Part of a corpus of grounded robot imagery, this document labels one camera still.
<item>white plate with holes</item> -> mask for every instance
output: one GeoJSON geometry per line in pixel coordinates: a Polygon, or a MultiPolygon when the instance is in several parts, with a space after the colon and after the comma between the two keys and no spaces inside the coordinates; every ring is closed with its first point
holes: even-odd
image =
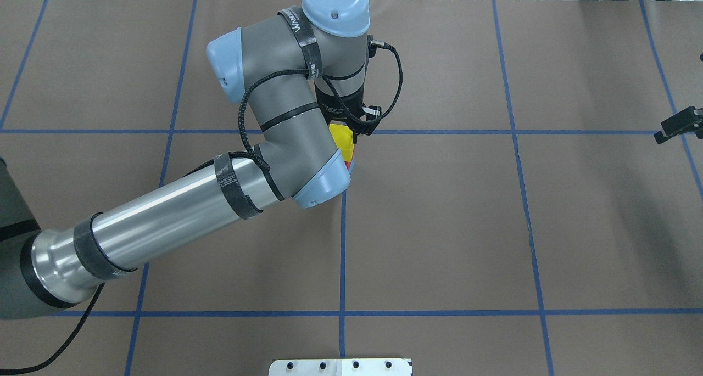
{"type": "Polygon", "coordinates": [[[352,358],[278,360],[269,376],[412,376],[412,360],[405,358],[352,358]]]}

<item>light blue cap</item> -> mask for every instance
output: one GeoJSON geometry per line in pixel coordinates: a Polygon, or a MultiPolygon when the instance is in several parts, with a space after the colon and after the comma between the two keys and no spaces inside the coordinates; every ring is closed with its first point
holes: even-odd
{"type": "Polygon", "coordinates": [[[342,151],[337,149],[317,174],[293,196],[293,200],[301,208],[308,209],[343,193],[351,181],[342,151]]]}
{"type": "Polygon", "coordinates": [[[210,41],[205,52],[227,98],[232,103],[242,101],[244,96],[242,28],[236,28],[210,41]]]}
{"type": "Polygon", "coordinates": [[[369,0],[303,0],[305,16],[339,37],[359,37],[369,30],[369,0]]]}

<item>gray table surface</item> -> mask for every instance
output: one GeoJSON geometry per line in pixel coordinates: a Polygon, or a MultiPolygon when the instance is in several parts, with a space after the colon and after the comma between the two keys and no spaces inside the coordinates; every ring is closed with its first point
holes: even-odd
{"type": "MultiPolygon", "coordinates": [[[[40,224],[241,149],[204,48],[298,3],[0,0],[0,154],[40,224]]],[[[109,283],[38,374],[263,375],[339,356],[412,358],[419,375],[703,374],[703,142],[652,138],[703,103],[703,3],[371,14],[405,87],[347,193],[109,283]]],[[[387,106],[383,52],[366,102],[387,106]]],[[[42,362],[84,308],[0,322],[0,367],[42,362]]]]}

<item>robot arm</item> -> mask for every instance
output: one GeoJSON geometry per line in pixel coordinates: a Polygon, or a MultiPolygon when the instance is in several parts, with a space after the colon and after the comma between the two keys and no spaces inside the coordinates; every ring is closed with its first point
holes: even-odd
{"type": "Polygon", "coordinates": [[[369,0],[303,0],[302,9],[212,41],[208,58],[222,88],[243,103],[242,112],[251,103],[266,141],[251,148],[243,138],[247,153],[217,156],[67,231],[38,228],[0,163],[0,318],[70,308],[99,284],[279,201],[310,207],[343,192],[349,172],[327,124],[348,121],[355,134],[369,131],[361,122],[370,117],[362,104],[366,67],[370,47],[385,44],[372,42],[368,28],[369,0]],[[261,81],[280,71],[288,75],[261,81]]]}

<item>yellow block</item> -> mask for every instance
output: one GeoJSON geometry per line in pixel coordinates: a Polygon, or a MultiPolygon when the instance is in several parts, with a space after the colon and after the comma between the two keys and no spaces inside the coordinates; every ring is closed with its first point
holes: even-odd
{"type": "Polygon", "coordinates": [[[337,143],[337,148],[342,151],[342,158],[345,162],[351,162],[354,158],[354,133],[352,129],[345,125],[330,124],[330,133],[334,142],[337,143]]]}

